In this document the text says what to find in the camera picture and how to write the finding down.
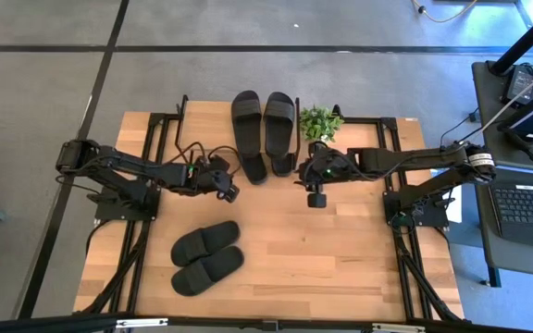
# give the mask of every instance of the green plant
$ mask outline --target green plant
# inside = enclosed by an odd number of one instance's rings
[[[332,116],[327,107],[304,108],[300,113],[300,130],[308,141],[332,141],[334,133],[344,122],[338,116]]]

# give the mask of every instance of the wooden table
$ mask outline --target wooden table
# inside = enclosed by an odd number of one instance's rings
[[[181,146],[199,141],[210,149],[235,147],[230,104],[189,102]],[[140,155],[149,113],[125,113],[118,135],[120,151]],[[424,148],[416,119],[398,119],[403,150]],[[170,122],[164,160],[175,156],[177,125]],[[342,125],[333,147],[378,146],[374,126]],[[300,161],[307,144],[302,142]],[[151,156],[155,156],[155,145]],[[236,166],[233,154],[218,154]],[[266,158],[270,173],[270,162]],[[407,173],[409,183],[429,178],[428,171]],[[251,185],[241,170],[234,183],[241,193],[235,203],[218,201],[214,193],[184,197],[163,191],[160,212],[152,224],[136,312],[140,315],[213,318],[277,318],[372,321],[404,320],[396,254],[385,223],[381,193],[384,182],[352,182],[325,187],[328,206],[308,208],[297,175]],[[183,234],[225,220],[239,223],[237,245],[245,255],[241,269],[195,297],[183,297],[170,285],[178,271],[170,260],[174,241]],[[89,305],[115,273],[124,222],[99,229],[92,239],[75,310]],[[463,316],[445,239],[432,228],[419,228],[425,273],[439,296]],[[126,307],[129,277],[120,309]],[[410,286],[415,312],[421,315],[414,279]]]

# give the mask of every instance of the table leg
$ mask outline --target table leg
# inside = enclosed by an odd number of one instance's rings
[[[489,269],[489,280],[484,280],[481,283],[485,286],[500,288],[501,287],[501,276],[499,275],[499,269],[487,265]]]

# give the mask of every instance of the desk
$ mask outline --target desk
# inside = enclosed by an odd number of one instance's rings
[[[210,113],[210,117],[199,117]],[[124,115],[117,148],[138,155],[143,147],[149,113]],[[181,145],[189,140],[205,147],[235,146],[230,104],[188,102]],[[170,122],[164,160],[176,155],[175,122]],[[403,150],[424,147],[416,119],[398,119]],[[344,124],[333,146],[378,146],[374,126]],[[155,155],[156,144],[151,155]],[[219,152],[226,159],[233,154]],[[307,154],[302,142],[300,160]],[[407,173],[410,183],[429,178],[428,171]],[[382,208],[384,182],[353,182],[326,186],[328,207],[308,208],[297,175],[268,175],[265,184],[250,184],[243,171],[234,183],[241,193],[235,203],[218,201],[215,194],[194,198],[163,191],[143,264],[136,312],[139,315],[210,318],[274,318],[312,320],[403,321],[403,300],[396,253]],[[170,248],[183,234],[232,219],[242,234],[237,245],[245,255],[240,270],[195,297],[183,297],[170,285],[178,270]],[[89,305],[116,270],[125,230],[111,222],[92,239],[83,270],[75,310]],[[418,238],[428,280],[450,309],[463,316],[450,253],[445,239],[432,228],[419,228]],[[123,285],[119,309],[125,309],[129,277]],[[410,278],[415,313],[421,315],[415,281]]]
[[[499,100],[506,78],[499,78],[489,73],[486,63],[472,65],[475,88],[477,91],[478,108],[482,124],[486,124],[502,108]],[[511,115],[513,109],[505,111],[504,116]],[[484,140],[493,154],[498,166],[532,168],[533,162],[527,156],[511,147],[496,126],[489,127],[484,132]],[[499,179],[511,179],[515,173],[498,170]],[[525,176],[527,181],[533,182],[533,175]],[[500,285],[498,271],[495,268],[505,268],[533,274],[533,246],[525,245],[499,237],[497,218],[490,205],[489,188],[476,186],[480,227],[485,250],[485,258],[489,265],[490,285]]]

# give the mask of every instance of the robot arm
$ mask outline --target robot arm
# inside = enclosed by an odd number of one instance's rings
[[[145,205],[149,192],[147,180],[180,195],[216,191],[219,200],[232,203],[239,189],[233,185],[228,168],[229,163],[216,155],[209,161],[199,157],[192,166],[171,161],[157,164],[89,140],[64,143],[56,162],[56,170],[61,175],[88,177],[111,190],[120,200],[134,205]],[[116,171],[141,179],[126,179]],[[108,199],[103,194],[88,197],[97,203]]]
[[[299,166],[299,184],[305,186],[310,207],[325,207],[323,185],[345,181],[374,181],[396,171],[449,168],[450,170],[418,186],[400,189],[401,210],[412,207],[422,198],[443,194],[463,183],[489,183],[495,177],[490,154],[482,147],[465,142],[445,149],[392,152],[381,148],[349,148],[347,154],[314,142],[310,157]]]

